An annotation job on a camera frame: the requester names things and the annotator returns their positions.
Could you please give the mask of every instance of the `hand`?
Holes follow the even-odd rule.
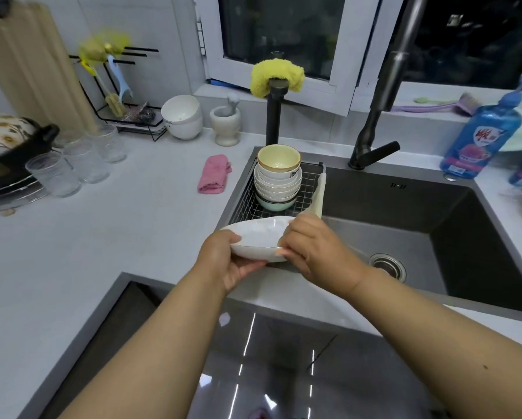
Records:
[[[296,266],[303,276],[341,298],[376,271],[358,259],[317,216],[295,218],[278,242],[279,254]]]
[[[194,266],[222,283],[226,294],[246,275],[266,265],[266,261],[233,256],[229,245],[239,240],[241,237],[229,230],[214,232],[205,239]]]

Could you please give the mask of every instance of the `window glass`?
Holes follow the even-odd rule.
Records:
[[[521,73],[522,0],[428,0],[404,80],[514,89]]]
[[[224,54],[258,63],[280,57],[328,80],[345,0],[218,0]]]

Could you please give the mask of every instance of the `sink basin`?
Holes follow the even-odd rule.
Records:
[[[251,200],[255,153],[219,227],[244,220],[245,211],[275,215]],[[449,182],[440,171],[397,165],[354,171],[339,157],[302,159],[313,182],[322,168],[308,163],[327,166],[323,220],[363,260],[445,304],[493,313],[484,303],[501,308],[494,313],[502,316],[511,316],[507,309],[522,312],[522,259],[473,181]],[[305,209],[312,190],[307,182],[286,215]]]

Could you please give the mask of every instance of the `sink rim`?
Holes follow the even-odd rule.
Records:
[[[251,156],[247,161],[245,167],[243,168],[243,172],[236,183],[236,187],[232,194],[229,197],[228,203],[226,204],[224,211],[216,225],[215,230],[223,228],[229,223],[229,220],[235,211],[241,196],[246,189],[246,184],[253,173],[254,163],[256,159],[257,152],[262,147],[256,146],[253,148]],[[302,161],[309,163],[319,163],[323,162],[327,168],[338,168],[344,169],[348,171],[352,171],[353,173],[369,173],[369,174],[377,174],[391,177],[399,177],[406,179],[415,179],[427,182],[436,182],[439,184],[445,185],[457,185],[459,187],[466,187],[471,189],[476,196],[478,197],[479,202],[484,207],[488,218],[491,220],[495,231],[498,233],[499,237],[502,239],[503,244],[507,248],[509,255],[512,257],[513,261],[519,272],[522,274],[522,257],[518,250],[513,245],[511,239],[505,232],[503,225],[500,220],[497,218],[495,212],[491,208],[488,203],[487,198],[484,196],[478,185],[473,180],[467,179],[457,179],[455,182],[448,181],[445,179],[445,174],[441,170],[437,169],[427,169],[427,168],[415,168],[413,166],[403,166],[403,165],[393,165],[377,162],[362,171],[356,171],[348,167],[348,159],[337,156],[327,156],[327,155],[319,155],[313,153],[305,153],[300,152],[302,155]],[[424,296],[444,304],[450,307],[463,308],[466,310],[474,310],[480,313],[486,313],[488,315],[495,315],[506,317],[508,319],[514,319],[522,322],[522,312],[520,310],[512,310],[505,307],[493,306],[491,304],[485,304],[481,302],[476,302],[472,300],[467,300],[463,298],[448,296],[445,294],[436,294],[426,290],[415,289],[419,293]]]

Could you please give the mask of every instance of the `black pot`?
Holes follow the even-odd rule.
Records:
[[[30,175],[24,165],[38,154],[51,150],[51,143],[59,134],[56,125],[41,127],[36,122],[28,120],[36,131],[29,140],[0,155],[0,189],[8,187]]]

